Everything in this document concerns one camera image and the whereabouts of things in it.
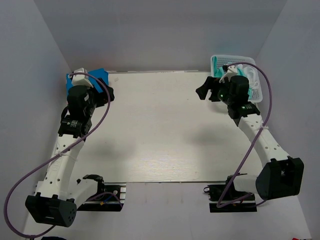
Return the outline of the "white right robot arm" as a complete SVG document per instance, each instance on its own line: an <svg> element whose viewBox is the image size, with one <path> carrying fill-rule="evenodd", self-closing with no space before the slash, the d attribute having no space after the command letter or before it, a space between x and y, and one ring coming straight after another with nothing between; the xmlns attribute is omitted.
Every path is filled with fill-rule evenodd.
<svg viewBox="0 0 320 240"><path fill-rule="evenodd" d="M304 163L299 157L291 157L277 143L264 125L258 108L249 101L249 81L244 76L233 76L221 81L209 76L195 92L201 100L211 93L211 102L223 102L228 115L250 141L262 165L258 175L238 172L226 180L222 193L236 200L243 193L257 194L263 200L296 196L300 193Z"/></svg>

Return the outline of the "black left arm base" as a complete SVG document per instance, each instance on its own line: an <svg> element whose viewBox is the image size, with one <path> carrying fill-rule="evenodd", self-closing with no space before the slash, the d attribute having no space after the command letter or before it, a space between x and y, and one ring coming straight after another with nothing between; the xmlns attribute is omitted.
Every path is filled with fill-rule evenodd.
<svg viewBox="0 0 320 240"><path fill-rule="evenodd" d="M120 212L125 204L126 183L105 183L104 188L92 200L83 203L80 212Z"/></svg>

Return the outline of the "white t shirt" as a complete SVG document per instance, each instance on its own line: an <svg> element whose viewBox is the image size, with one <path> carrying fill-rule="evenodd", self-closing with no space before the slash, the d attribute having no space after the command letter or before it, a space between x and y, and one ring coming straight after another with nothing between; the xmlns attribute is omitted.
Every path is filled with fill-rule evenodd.
<svg viewBox="0 0 320 240"><path fill-rule="evenodd" d="M237 64L235 66L238 70L238 75L248 79L249 90L257 90L260 86L257 71L250 65L243 66L242 64Z"/></svg>

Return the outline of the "folded blue t shirt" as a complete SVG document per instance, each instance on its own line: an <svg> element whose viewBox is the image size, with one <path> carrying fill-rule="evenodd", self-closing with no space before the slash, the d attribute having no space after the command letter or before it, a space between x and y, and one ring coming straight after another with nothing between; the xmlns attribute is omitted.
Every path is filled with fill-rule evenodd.
<svg viewBox="0 0 320 240"><path fill-rule="evenodd" d="M88 74L94 76L97 79L101 79L100 81L104 84L109 84L109 73L104 70L104 68L99 68L91 71L87 71L84 68L80 68L80 70L85 70ZM98 93L102 93L104 91L103 87L99 85L99 83L93 79L92 77L89 77L89 81L94 86L94 88L97 90ZM68 94L69 89L72 87L72 80L69 78L69 75L66 74L66 93Z"/></svg>

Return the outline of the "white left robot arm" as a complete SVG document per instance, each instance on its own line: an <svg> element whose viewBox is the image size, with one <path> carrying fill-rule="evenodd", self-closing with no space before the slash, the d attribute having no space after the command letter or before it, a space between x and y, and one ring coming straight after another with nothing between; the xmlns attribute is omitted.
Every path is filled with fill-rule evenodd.
<svg viewBox="0 0 320 240"><path fill-rule="evenodd" d="M44 180L33 195L26 198L25 206L36 223L69 227L75 220L77 209L88 199L105 196L104 179L87 174L69 188L70 178L85 144L85 135L92 127L91 118L96 108L115 99L113 88L98 92L93 86L76 85L68 90L67 106L61 113L60 127L52 161Z"/></svg>

